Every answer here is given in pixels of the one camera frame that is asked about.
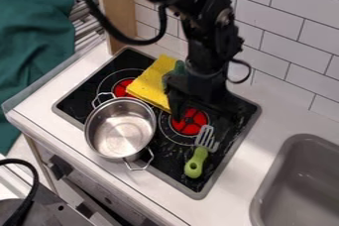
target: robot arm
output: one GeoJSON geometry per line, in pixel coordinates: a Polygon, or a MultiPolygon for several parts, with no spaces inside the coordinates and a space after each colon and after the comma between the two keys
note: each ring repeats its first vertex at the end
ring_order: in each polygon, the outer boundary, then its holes
{"type": "Polygon", "coordinates": [[[232,97],[225,81],[231,61],[251,67],[234,56],[242,50],[243,40],[238,37],[234,24],[231,0],[149,0],[160,4],[160,33],[151,40],[129,39],[117,30],[100,12],[92,0],[85,0],[91,13],[102,27],[117,40],[128,45],[150,45],[158,41],[166,32],[166,8],[170,7],[180,15],[183,30],[188,40],[188,57],[184,72],[169,73],[165,77],[166,93],[172,117],[180,120],[190,102],[218,105],[220,101],[232,97]]]}

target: yellow sponge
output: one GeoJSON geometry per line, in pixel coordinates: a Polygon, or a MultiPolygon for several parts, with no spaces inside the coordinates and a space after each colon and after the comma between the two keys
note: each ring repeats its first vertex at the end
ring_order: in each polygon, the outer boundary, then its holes
{"type": "Polygon", "coordinates": [[[163,76],[175,68],[177,59],[161,55],[142,75],[127,86],[127,92],[170,113],[163,89],[163,76]]]}

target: green spatula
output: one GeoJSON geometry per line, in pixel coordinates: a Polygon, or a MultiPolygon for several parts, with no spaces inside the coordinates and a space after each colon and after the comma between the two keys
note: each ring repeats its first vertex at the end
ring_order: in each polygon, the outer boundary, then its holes
{"type": "Polygon", "coordinates": [[[214,128],[205,125],[201,127],[194,144],[197,147],[194,155],[184,166],[184,173],[190,178],[198,178],[202,175],[203,164],[208,157],[208,152],[216,152],[220,143],[215,142],[214,128]]]}

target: silver pot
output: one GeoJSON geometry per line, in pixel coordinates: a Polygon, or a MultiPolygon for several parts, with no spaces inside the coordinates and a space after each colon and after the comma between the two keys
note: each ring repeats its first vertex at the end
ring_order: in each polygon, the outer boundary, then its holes
{"type": "Polygon", "coordinates": [[[94,110],[84,127],[85,138],[92,151],[108,161],[124,162],[129,170],[145,170],[154,159],[148,147],[157,129],[152,108],[138,99],[116,98],[113,93],[98,94],[92,106],[94,110]],[[113,99],[101,103],[100,96],[107,94],[113,99]],[[149,151],[150,160],[142,168],[132,168],[129,162],[137,160],[144,150],[149,151]]]}

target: green towel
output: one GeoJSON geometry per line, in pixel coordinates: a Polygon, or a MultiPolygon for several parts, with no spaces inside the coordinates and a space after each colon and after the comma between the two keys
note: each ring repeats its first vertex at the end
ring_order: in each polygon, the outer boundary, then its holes
{"type": "MultiPolygon", "coordinates": [[[[74,0],[0,0],[0,104],[49,72],[74,52],[68,19],[74,0]]],[[[0,153],[19,131],[0,111],[0,153]]]]}

